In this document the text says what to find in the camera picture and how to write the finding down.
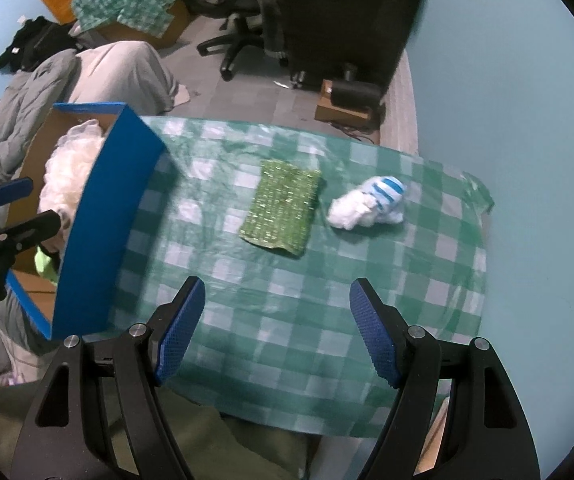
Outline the small cardboard box on floor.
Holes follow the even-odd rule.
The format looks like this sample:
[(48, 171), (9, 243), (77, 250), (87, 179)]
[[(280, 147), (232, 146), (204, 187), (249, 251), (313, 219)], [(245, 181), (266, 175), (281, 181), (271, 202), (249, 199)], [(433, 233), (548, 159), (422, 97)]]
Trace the small cardboard box on floor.
[(349, 126), (360, 126), (371, 118), (371, 113), (367, 110), (355, 110), (354, 108), (334, 105), (331, 102), (331, 90), (333, 90), (333, 81), (324, 79), (314, 112), (316, 120), (319, 122), (339, 122), (339, 124)]

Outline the blue-rimmed cardboard box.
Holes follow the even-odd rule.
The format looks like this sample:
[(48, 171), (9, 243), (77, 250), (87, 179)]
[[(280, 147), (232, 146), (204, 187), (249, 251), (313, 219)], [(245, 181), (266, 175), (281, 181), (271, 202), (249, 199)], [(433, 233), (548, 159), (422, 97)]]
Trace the blue-rimmed cardboard box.
[(63, 340), (107, 330), (130, 229), (165, 144), (124, 103), (56, 103), (26, 152), (20, 174), (32, 179), (32, 194), (10, 205), (8, 224), (34, 216), (45, 165), (57, 141), (74, 126), (95, 119), (107, 140), (82, 193), (58, 282), (37, 274), (35, 252), (18, 255), (7, 284), (37, 330)]

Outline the green checkered tablecloth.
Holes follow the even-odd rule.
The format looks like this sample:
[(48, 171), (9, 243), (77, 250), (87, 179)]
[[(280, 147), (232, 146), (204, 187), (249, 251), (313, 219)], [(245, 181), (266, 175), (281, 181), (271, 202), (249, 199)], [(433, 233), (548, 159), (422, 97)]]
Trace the green checkered tablecloth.
[[(147, 320), (188, 276), (207, 302), (169, 387), (242, 419), (307, 434), (370, 438), (395, 393), (372, 364), (349, 308), (367, 278), (406, 322), (437, 338), (476, 336), (486, 289), (485, 185), (461, 170), (378, 146), (274, 125), (148, 117), (168, 151), (126, 245), (109, 314), (114, 332)], [(300, 257), (238, 231), (266, 159), (321, 172)], [(406, 187), (404, 221), (352, 231), (331, 202), (372, 177)]]

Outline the beige bed sheet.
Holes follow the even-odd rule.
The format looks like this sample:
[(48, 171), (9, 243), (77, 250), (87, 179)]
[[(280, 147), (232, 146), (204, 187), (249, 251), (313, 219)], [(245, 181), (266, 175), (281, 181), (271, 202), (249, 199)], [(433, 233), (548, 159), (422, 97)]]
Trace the beige bed sheet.
[(171, 112), (191, 95), (145, 41), (117, 41), (78, 54), (68, 103), (126, 103), (138, 115)]

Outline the black cylinder speaker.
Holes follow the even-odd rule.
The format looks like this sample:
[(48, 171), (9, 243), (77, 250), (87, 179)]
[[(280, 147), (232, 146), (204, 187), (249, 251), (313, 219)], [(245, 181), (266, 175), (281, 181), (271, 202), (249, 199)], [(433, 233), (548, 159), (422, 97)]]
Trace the black cylinder speaker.
[(357, 80), (357, 67), (352, 64), (345, 64), (342, 78), (331, 82), (330, 101), (337, 107), (374, 110), (382, 96), (377, 84)]

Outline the light green microfibre cloth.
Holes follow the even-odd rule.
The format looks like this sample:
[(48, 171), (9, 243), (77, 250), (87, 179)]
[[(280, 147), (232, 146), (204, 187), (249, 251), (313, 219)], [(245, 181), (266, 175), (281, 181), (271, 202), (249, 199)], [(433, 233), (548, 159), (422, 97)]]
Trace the light green microfibre cloth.
[(48, 282), (56, 285), (58, 283), (59, 273), (56, 269), (55, 260), (37, 248), (34, 256), (34, 264), (37, 275)]

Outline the blue striped white plastic bag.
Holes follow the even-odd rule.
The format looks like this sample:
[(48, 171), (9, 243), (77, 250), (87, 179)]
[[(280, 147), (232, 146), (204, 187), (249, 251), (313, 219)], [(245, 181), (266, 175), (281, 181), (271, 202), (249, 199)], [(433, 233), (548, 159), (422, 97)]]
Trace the blue striped white plastic bag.
[(404, 221), (405, 194), (405, 185), (394, 176), (369, 178), (331, 202), (327, 222), (346, 231), (375, 224), (398, 226)]

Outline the black office chair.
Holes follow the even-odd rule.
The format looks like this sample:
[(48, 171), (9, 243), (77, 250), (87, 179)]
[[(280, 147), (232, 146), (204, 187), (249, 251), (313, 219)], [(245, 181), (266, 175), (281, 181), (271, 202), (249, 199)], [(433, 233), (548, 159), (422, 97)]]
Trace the black office chair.
[(233, 79), (234, 63), (245, 47), (261, 49), (280, 66), (288, 65), (281, 17), (283, 0), (187, 0), (187, 6), (197, 15), (233, 24), (233, 30), (228, 34), (203, 41), (197, 46), (201, 56), (209, 55), (215, 47), (226, 48), (220, 65), (223, 80)]

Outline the white mesh bath pouf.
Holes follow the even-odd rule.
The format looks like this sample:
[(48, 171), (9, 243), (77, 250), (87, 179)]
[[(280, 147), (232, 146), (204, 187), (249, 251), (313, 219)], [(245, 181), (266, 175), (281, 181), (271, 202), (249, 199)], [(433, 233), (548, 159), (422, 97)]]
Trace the white mesh bath pouf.
[(90, 170), (103, 145), (104, 129), (97, 119), (89, 119), (70, 128), (47, 159), (38, 211), (58, 214), (60, 228), (42, 243), (46, 252), (63, 254)]

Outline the green glitter scrub cloth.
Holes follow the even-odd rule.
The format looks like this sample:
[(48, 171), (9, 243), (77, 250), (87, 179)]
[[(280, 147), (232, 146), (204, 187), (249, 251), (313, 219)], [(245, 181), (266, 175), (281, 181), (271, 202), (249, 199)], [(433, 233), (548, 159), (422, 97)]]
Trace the green glitter scrub cloth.
[(321, 180), (319, 170), (263, 160), (239, 237), (257, 247), (300, 257), (307, 247)]

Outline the large cardboard box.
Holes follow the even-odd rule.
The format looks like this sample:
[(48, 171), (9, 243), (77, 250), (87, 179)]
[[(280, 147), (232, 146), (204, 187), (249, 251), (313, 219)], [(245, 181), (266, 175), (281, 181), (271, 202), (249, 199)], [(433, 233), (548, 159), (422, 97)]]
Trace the large cardboard box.
[(171, 48), (180, 39), (193, 18), (182, 0), (176, 0), (168, 7), (170, 21), (165, 29), (144, 29), (130, 27), (121, 23), (111, 23), (98, 27), (96, 32), (107, 41), (145, 41), (155, 49)]

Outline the black clothes pile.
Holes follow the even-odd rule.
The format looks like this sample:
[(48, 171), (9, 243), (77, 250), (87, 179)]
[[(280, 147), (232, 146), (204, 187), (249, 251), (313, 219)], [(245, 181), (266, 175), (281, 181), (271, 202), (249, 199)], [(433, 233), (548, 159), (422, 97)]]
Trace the black clothes pile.
[(25, 21), (0, 55), (0, 71), (32, 72), (60, 51), (80, 51), (78, 43), (69, 34), (70, 29), (70, 24), (58, 24), (44, 16)]

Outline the black wardrobe cabinet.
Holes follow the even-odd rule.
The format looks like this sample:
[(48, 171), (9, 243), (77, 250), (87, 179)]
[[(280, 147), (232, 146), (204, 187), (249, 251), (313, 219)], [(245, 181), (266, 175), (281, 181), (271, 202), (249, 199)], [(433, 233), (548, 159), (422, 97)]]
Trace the black wardrobe cabinet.
[(355, 78), (389, 87), (421, 0), (283, 0), (289, 68), (308, 82)]

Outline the grey quilted duvet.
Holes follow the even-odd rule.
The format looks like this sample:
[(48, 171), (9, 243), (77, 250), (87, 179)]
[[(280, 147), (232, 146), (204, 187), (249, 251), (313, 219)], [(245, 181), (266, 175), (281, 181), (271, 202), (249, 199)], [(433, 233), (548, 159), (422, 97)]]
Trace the grey quilted duvet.
[(32, 72), (17, 72), (0, 98), (0, 184), (20, 174), (26, 152), (57, 102), (66, 101), (78, 76), (73, 50), (60, 51)]

